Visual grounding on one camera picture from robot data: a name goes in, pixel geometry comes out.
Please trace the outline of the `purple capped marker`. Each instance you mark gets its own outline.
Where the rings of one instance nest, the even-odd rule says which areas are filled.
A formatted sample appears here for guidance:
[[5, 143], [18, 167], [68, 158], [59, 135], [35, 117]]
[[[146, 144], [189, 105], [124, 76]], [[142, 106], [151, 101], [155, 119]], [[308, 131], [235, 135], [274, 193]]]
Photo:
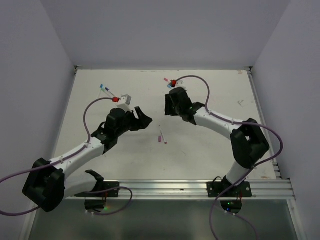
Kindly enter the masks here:
[[165, 138], [165, 136], [164, 136], [164, 133], [163, 133], [161, 127], [159, 127], [159, 131], [160, 131], [160, 135], [161, 135], [161, 138], [162, 138], [164, 144], [165, 144], [165, 145], [168, 144], [168, 141], [166, 140], [166, 138]]

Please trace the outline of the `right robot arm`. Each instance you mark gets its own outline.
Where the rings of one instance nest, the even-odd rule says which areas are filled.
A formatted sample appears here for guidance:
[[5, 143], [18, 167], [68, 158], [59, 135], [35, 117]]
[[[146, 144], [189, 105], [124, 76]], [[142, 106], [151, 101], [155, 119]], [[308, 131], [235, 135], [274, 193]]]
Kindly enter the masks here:
[[209, 112], [200, 102], [192, 102], [182, 87], [172, 89], [165, 95], [165, 115], [179, 116], [183, 121], [212, 130], [231, 142], [234, 163], [216, 189], [227, 196], [235, 196], [240, 190], [240, 177], [248, 173], [269, 151], [270, 145], [257, 121], [250, 118], [235, 124], [231, 118]]

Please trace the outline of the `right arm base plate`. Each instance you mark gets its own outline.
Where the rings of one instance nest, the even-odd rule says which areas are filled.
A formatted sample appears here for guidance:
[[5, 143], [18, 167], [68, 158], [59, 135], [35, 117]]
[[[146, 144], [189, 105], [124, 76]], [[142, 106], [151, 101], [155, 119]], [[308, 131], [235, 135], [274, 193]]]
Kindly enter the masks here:
[[228, 186], [221, 181], [209, 181], [206, 183], [207, 195], [209, 198], [216, 198], [218, 196], [221, 198], [251, 198], [253, 196], [251, 185], [247, 181], [233, 186], [228, 191], [226, 191], [227, 187]]

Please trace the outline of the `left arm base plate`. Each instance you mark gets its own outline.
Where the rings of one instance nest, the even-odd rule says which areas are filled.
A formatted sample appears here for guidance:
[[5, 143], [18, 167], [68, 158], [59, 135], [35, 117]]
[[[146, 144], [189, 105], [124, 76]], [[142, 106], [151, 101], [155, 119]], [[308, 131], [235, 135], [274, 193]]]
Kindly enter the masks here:
[[117, 198], [120, 191], [119, 186], [118, 181], [104, 181], [100, 189], [103, 192], [99, 195], [103, 198]]

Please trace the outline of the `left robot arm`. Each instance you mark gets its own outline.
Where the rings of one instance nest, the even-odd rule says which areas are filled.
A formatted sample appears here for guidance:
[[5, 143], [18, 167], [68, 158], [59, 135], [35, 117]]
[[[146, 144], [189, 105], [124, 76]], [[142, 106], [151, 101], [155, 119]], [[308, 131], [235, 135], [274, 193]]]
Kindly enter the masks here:
[[111, 150], [124, 133], [145, 130], [152, 122], [153, 119], [139, 107], [133, 111], [113, 108], [83, 145], [51, 160], [38, 159], [32, 166], [22, 193], [47, 213], [57, 208], [63, 199], [77, 194], [104, 196], [108, 188], [97, 172], [86, 170], [80, 180], [72, 179], [71, 175]]

